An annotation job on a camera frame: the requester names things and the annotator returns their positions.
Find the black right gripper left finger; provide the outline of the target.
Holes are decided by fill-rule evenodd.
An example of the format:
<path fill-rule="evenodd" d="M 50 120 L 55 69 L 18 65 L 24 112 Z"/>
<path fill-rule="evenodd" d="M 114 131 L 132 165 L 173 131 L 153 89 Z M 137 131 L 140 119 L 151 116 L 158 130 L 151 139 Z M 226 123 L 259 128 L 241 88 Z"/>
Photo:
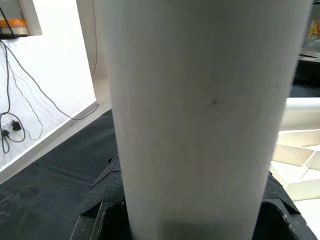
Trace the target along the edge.
<path fill-rule="evenodd" d="M 83 202 L 71 240 L 130 240 L 119 155 L 116 152 Z"/>

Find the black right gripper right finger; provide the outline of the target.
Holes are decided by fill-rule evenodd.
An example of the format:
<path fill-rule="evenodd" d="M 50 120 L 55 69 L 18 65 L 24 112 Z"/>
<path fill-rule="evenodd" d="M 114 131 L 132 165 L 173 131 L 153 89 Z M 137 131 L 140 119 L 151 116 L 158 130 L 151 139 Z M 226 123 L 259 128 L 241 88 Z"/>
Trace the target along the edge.
<path fill-rule="evenodd" d="M 316 240 L 281 183 L 268 174 L 254 229 L 256 240 Z"/>

